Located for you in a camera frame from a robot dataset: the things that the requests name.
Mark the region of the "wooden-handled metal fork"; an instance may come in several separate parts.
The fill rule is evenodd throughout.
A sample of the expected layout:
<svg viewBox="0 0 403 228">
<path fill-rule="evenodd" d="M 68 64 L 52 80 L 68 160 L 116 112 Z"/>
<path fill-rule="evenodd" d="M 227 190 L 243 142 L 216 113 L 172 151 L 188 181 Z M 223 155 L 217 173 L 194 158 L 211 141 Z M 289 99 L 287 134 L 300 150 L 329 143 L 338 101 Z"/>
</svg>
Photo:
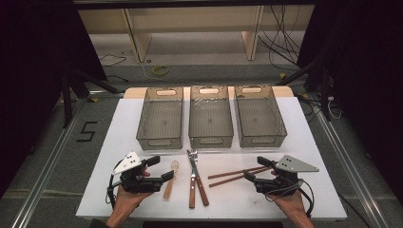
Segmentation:
<svg viewBox="0 0 403 228">
<path fill-rule="evenodd" d="M 192 173 L 190 176 L 190 192 L 189 192 L 189 208 L 195 208 L 195 196 L 196 196 L 196 179 L 197 179 L 197 166 L 196 166 L 197 151 L 195 149 L 188 151 L 188 158 L 191 164 Z"/>
</svg>

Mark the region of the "light wooden shelf unit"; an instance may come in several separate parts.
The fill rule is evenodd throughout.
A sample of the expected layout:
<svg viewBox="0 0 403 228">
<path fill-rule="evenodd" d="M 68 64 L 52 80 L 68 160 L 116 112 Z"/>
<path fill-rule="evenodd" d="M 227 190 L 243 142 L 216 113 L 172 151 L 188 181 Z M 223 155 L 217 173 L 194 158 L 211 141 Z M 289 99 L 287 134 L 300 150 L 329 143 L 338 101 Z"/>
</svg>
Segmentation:
<svg viewBox="0 0 403 228">
<path fill-rule="evenodd" d="M 237 31 L 246 58 L 255 59 L 258 33 L 284 28 L 307 29 L 313 5 L 194 7 L 158 9 L 81 9 L 79 15 L 90 34 L 126 34 L 137 61 L 146 56 L 152 35 L 165 32 Z"/>
</svg>

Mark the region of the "clear grey plastic bin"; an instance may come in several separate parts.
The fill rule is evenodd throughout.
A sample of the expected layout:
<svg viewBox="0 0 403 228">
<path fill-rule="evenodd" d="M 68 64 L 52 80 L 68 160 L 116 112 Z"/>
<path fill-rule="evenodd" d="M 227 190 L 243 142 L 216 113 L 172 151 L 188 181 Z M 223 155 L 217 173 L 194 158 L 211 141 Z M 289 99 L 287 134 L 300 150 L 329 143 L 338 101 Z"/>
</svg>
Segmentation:
<svg viewBox="0 0 403 228">
<path fill-rule="evenodd" d="M 226 85 L 191 87 L 188 137 L 194 149 L 232 146 L 234 129 Z"/>
<path fill-rule="evenodd" d="M 136 139 L 143 150 L 182 148 L 183 89 L 150 87 L 144 104 Z"/>
<path fill-rule="evenodd" d="M 240 146 L 281 147 L 288 133 L 270 85 L 235 87 Z"/>
</svg>

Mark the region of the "person's left hand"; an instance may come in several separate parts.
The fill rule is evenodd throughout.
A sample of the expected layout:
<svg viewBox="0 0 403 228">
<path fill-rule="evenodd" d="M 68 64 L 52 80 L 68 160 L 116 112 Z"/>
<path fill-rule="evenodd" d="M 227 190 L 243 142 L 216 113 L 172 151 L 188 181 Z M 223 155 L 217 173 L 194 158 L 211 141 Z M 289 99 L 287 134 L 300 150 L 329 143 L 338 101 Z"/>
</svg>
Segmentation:
<svg viewBox="0 0 403 228">
<path fill-rule="evenodd" d="M 120 186 L 118 188 L 115 206 L 110 217 L 127 220 L 140 203 L 151 195 L 152 193 L 129 193 Z"/>
</svg>

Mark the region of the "brown wooden chopstick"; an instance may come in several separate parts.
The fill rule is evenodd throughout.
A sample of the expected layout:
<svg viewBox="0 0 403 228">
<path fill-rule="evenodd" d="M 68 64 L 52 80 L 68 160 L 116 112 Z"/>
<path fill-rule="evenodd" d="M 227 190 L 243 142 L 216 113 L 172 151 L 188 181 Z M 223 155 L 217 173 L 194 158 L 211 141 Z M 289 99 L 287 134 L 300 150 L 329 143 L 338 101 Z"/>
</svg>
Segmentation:
<svg viewBox="0 0 403 228">
<path fill-rule="evenodd" d="M 217 178 L 232 176 L 232 175 L 236 175 L 236 174 L 241 174 L 241 173 L 243 173 L 244 171 L 252 172 L 252 171 L 260 171 L 260 170 L 263 170 L 263 169 L 267 169 L 267 167 L 265 167 L 265 166 L 258 166 L 258 167 L 253 167 L 253 168 L 247 168 L 247 169 L 245 169 L 245 170 L 237 170 L 237 171 L 219 173 L 219 174 L 210 175 L 210 176 L 208 176 L 207 178 L 208 178 L 209 180 L 212 180 L 212 179 L 217 179 Z"/>
<path fill-rule="evenodd" d="M 261 173 L 261 172 L 264 172 L 264 171 L 267 171 L 267 170 L 268 170 L 268 168 L 267 168 L 267 169 L 260 170 L 260 171 L 252 171 L 251 173 L 253 173 L 254 175 L 256 175 L 256 174 L 258 174 L 258 173 Z M 232 181 L 237 181 L 237 180 L 240 180 L 240 179 L 243 179 L 243 173 L 241 173 L 241 174 L 236 174 L 236 175 L 232 175 L 232 176 L 227 176 L 227 177 L 226 177 L 226 180 L 220 180 L 220 181 L 216 181 L 216 182 L 210 183 L 210 184 L 209 184 L 209 187 L 210 187 L 210 188 L 216 187 L 216 186 L 223 185 L 223 184 L 226 184 L 226 183 L 232 182 Z"/>
</svg>

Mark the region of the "black metal stand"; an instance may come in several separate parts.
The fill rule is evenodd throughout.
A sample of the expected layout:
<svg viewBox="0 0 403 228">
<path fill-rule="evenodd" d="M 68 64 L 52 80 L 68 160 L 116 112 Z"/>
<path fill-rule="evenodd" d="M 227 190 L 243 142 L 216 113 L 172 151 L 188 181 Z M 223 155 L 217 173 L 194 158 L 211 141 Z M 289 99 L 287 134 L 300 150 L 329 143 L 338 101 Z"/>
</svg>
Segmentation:
<svg viewBox="0 0 403 228">
<path fill-rule="evenodd" d="M 314 92 L 318 88 L 320 89 L 320 111 L 326 120 L 330 121 L 331 111 L 328 107 L 330 76 L 323 59 L 315 59 L 312 63 L 304 66 L 291 76 L 281 80 L 277 83 L 277 86 L 286 86 L 304 75 L 307 75 L 304 83 L 304 88 L 307 92 Z"/>
<path fill-rule="evenodd" d="M 123 90 L 113 87 L 80 69 L 73 68 L 64 70 L 61 76 L 65 110 L 64 127 L 68 126 L 73 116 L 70 91 L 73 91 L 78 98 L 86 99 L 89 96 L 89 90 L 87 89 L 85 82 L 90 82 L 112 94 L 124 93 Z"/>
</svg>

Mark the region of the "white table sheet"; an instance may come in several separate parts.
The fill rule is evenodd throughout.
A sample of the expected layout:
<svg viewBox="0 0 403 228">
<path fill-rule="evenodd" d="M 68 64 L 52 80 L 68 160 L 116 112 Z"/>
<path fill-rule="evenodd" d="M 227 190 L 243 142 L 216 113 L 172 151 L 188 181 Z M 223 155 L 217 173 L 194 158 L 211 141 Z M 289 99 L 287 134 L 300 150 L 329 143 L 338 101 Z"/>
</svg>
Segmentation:
<svg viewBox="0 0 403 228">
<path fill-rule="evenodd" d="M 151 151 L 143 152 L 136 140 L 137 127 L 142 112 L 141 99 L 121 99 L 112 118 L 98 160 L 88 181 L 86 191 L 78 207 L 79 218 L 106 218 L 111 206 L 106 204 L 106 188 L 111 172 L 118 161 L 129 152 L 140 158 L 149 158 Z M 306 181 L 303 189 L 314 194 L 312 218 L 316 220 L 345 219 L 346 213 L 337 196 L 334 185 L 317 149 L 313 135 L 302 113 L 297 99 L 282 97 L 278 107 L 288 135 L 279 148 L 243 149 L 237 141 L 230 149 L 199 150 L 198 169 L 209 200 L 207 206 L 196 197 L 196 206 L 188 207 L 191 166 L 187 158 L 188 140 L 183 149 L 169 150 L 161 154 L 161 162 L 148 168 L 153 176 L 170 170 L 171 162 L 177 161 L 180 169 L 174 179 L 168 200 L 161 192 L 143 201 L 132 215 L 138 220 L 278 220 L 282 212 L 273 202 L 258 193 L 254 184 L 246 179 L 231 181 L 210 187 L 210 175 L 256 167 L 257 157 L 278 161 L 289 155 L 317 168 L 314 173 L 300 173 Z"/>
</svg>

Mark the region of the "aluminium floor rail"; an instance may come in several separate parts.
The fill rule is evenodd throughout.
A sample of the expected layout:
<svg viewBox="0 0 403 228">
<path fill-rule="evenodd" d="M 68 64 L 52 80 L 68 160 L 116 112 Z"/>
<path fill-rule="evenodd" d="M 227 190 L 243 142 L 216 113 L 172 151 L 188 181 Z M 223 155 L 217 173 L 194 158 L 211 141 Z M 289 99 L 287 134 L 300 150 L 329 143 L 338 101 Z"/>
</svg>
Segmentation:
<svg viewBox="0 0 403 228">
<path fill-rule="evenodd" d="M 46 188 L 48 181 L 67 145 L 74 128 L 77 116 L 86 101 L 75 100 L 72 119 L 65 125 L 64 107 L 57 104 L 53 107 L 50 121 L 40 133 L 38 141 L 31 148 L 22 166 L 14 177 L 5 198 L 17 201 L 17 213 L 10 228 L 26 228 L 35 208 Z"/>
<path fill-rule="evenodd" d="M 358 169 L 353 164 L 348 151 L 346 150 L 341 139 L 338 137 L 333 125 L 327 121 L 318 107 L 314 108 L 317 113 L 317 118 L 329 139 L 338 160 L 341 163 L 352 187 L 357 194 L 373 228 L 389 228 L 386 218 L 383 216 L 380 206 L 375 200 L 375 197 L 367 187 L 365 181 L 360 176 Z"/>
</svg>

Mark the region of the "clear spoon with wooden handle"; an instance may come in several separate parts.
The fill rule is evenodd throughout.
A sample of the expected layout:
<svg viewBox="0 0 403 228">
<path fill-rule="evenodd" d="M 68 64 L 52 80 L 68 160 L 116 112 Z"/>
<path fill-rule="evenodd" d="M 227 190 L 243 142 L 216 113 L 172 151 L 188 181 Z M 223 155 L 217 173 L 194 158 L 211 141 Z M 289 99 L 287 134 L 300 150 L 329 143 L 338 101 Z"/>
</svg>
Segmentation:
<svg viewBox="0 0 403 228">
<path fill-rule="evenodd" d="M 177 174 L 178 170 L 180 169 L 179 162 L 178 161 L 171 162 L 171 169 L 174 171 L 174 174 Z M 170 199 L 174 179 L 175 179 L 175 177 L 173 177 L 166 185 L 166 188 L 165 188 L 164 193 L 163 193 L 163 199 L 164 200 L 169 200 Z"/>
</svg>

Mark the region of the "person's right hand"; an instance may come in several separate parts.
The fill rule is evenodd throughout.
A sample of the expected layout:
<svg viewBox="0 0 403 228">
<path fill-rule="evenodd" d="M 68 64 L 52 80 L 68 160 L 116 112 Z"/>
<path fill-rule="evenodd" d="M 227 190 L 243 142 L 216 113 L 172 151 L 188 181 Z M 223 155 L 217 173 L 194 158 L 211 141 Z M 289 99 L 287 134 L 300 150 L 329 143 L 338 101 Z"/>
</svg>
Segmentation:
<svg viewBox="0 0 403 228">
<path fill-rule="evenodd" d="M 299 191 L 296 191 L 292 196 L 269 195 L 268 198 L 276 204 L 288 219 L 302 219 L 306 216 Z"/>
</svg>

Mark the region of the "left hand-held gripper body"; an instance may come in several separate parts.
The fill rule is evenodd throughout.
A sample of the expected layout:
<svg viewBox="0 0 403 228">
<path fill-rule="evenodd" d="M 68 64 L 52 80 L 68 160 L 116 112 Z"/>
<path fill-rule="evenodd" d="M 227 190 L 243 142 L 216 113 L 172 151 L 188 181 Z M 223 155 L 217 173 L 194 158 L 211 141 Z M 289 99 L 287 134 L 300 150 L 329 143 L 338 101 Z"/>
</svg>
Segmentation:
<svg viewBox="0 0 403 228">
<path fill-rule="evenodd" d="M 141 160 L 135 151 L 131 151 L 118 162 L 112 171 L 112 176 L 120 176 L 120 185 L 126 192 L 135 194 L 159 192 L 163 185 L 161 177 L 149 178 L 144 175 L 147 160 Z"/>
</svg>

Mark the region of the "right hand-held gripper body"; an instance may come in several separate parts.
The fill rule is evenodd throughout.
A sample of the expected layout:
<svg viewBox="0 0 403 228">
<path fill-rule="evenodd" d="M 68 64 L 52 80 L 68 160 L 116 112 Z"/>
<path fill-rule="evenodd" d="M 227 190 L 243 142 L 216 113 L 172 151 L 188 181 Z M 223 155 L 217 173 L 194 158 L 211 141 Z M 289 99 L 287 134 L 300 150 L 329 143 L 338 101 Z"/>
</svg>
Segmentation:
<svg viewBox="0 0 403 228">
<path fill-rule="evenodd" d="M 318 172 L 319 168 L 305 161 L 301 161 L 289 155 L 284 155 L 272 168 L 275 178 L 265 180 L 255 178 L 255 187 L 258 193 L 274 196 L 292 196 L 303 184 L 298 177 L 300 172 Z"/>
</svg>

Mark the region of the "black curtain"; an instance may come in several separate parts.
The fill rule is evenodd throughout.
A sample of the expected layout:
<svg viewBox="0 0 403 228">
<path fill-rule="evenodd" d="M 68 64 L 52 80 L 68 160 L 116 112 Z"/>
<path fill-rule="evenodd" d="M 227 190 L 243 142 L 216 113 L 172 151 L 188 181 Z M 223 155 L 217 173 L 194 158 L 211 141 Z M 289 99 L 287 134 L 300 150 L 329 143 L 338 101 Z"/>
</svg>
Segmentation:
<svg viewBox="0 0 403 228">
<path fill-rule="evenodd" d="M 69 67 L 106 79 L 73 0 L 0 0 L 0 198 L 37 141 Z"/>
<path fill-rule="evenodd" d="M 403 0 L 359 0 L 329 63 L 356 134 L 403 202 Z"/>
</svg>

